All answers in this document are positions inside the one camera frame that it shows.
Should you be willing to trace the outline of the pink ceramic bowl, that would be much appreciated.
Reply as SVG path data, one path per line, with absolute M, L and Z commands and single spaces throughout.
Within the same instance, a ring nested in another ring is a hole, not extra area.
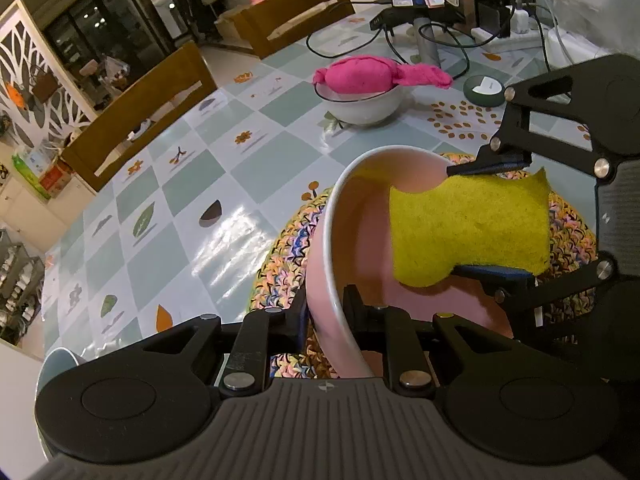
M 306 297 L 321 349 L 338 376 L 382 372 L 380 359 L 356 343 L 345 318 L 342 298 L 349 284 L 368 306 L 398 307 L 420 321 L 452 312 L 511 336 L 506 314 L 480 282 L 451 275 L 432 287 L 411 288 L 393 277 L 390 189 L 430 190 L 446 179 L 451 164 L 423 148 L 383 146 L 351 162 L 332 188 L 310 239 Z

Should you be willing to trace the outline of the yellow sponge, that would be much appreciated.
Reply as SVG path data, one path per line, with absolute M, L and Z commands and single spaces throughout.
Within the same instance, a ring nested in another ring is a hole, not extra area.
M 393 276 L 410 287 L 456 266 L 501 266 L 539 275 L 550 266 L 546 172 L 521 179 L 453 176 L 421 193 L 390 189 Z

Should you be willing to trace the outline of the light blue bowl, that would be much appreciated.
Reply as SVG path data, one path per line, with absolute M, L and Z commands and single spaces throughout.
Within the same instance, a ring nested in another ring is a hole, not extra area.
M 36 393 L 39 394 L 45 385 L 59 374 L 84 364 L 86 360 L 65 347 L 58 347 L 49 352 L 42 362 L 37 379 Z

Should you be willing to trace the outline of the white bowl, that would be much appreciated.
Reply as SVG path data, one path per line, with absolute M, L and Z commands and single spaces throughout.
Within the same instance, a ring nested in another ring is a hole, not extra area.
M 338 94 L 326 84 L 314 84 L 314 92 L 339 122 L 363 127 L 384 122 L 397 112 L 405 97 L 405 90 L 399 86 L 369 94 Z

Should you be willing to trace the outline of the colourful woven placemat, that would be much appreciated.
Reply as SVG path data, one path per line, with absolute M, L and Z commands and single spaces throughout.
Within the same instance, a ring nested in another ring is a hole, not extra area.
M 451 160 L 451 165 L 462 164 L 470 159 L 467 154 L 445 153 L 440 156 Z M 317 197 L 305 200 L 282 230 L 258 271 L 250 298 L 251 309 L 287 309 L 292 304 L 297 289 L 304 286 L 306 292 L 310 239 L 326 208 L 330 193 L 329 190 L 324 190 Z M 282 377 L 341 377 L 335 373 L 322 351 L 314 326 L 307 334 L 302 354 L 297 358 L 276 356 L 272 360 L 271 369 L 274 374 Z

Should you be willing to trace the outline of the white power strip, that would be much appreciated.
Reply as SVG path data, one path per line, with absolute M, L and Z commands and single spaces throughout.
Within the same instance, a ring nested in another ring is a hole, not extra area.
M 477 44 L 491 52 L 526 50 L 539 48 L 544 36 L 537 22 L 524 9 L 510 4 L 494 9 L 480 4 L 478 23 L 471 29 Z

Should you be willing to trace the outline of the patterned tablecloth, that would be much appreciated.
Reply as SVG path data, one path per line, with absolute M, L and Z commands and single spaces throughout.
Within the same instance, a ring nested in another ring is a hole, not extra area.
M 274 239 L 305 200 L 361 154 L 384 145 L 475 153 L 498 127 L 498 108 L 463 94 L 464 76 L 503 84 L 543 74 L 548 51 L 442 48 L 448 90 L 405 94 L 385 122 L 338 124 L 312 75 L 334 54 L 404 58 L 411 32 L 374 36 L 371 10 L 316 32 L 251 66 L 189 110 L 96 194 L 47 254 L 43 347 L 84 358 L 131 344 L 205 312 L 239 321 Z

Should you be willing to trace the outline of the phone on stand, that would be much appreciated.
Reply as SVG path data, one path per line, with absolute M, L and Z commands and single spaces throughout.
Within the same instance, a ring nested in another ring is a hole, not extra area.
M 420 62 L 440 66 L 438 46 L 434 29 L 452 31 L 455 24 L 463 24 L 465 16 L 461 0 L 380 0 L 386 6 L 369 22 L 372 32 L 393 35 L 400 25 L 410 25 L 416 38 Z

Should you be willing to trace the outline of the pink cloth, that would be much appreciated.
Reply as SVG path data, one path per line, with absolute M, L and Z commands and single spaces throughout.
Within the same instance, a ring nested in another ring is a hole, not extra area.
M 312 83 L 324 84 L 338 94 L 366 94 L 386 92 L 396 86 L 448 89 L 452 77 L 434 65 L 411 65 L 382 56 L 357 55 L 319 68 L 314 72 Z

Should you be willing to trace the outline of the shoe rack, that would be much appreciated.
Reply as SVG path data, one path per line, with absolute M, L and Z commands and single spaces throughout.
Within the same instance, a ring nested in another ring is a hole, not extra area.
M 17 346 L 41 310 L 44 264 L 1 230 L 1 339 Z

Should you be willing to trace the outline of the left wooden chair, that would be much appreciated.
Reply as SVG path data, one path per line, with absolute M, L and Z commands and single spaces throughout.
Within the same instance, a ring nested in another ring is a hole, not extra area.
M 132 84 L 64 148 L 61 158 L 93 191 L 217 89 L 189 41 Z

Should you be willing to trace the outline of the wooden chair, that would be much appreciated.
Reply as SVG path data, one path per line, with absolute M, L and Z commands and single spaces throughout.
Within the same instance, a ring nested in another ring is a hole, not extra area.
M 189 41 L 132 84 L 64 148 L 61 158 L 93 191 L 217 89 Z
M 264 0 L 233 15 L 232 22 L 263 60 L 354 13 L 350 0 Z

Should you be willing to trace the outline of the right wooden chair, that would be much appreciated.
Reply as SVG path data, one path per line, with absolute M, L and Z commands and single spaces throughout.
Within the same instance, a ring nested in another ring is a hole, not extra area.
M 350 0 L 264 0 L 233 15 L 232 22 L 263 60 L 354 13 Z

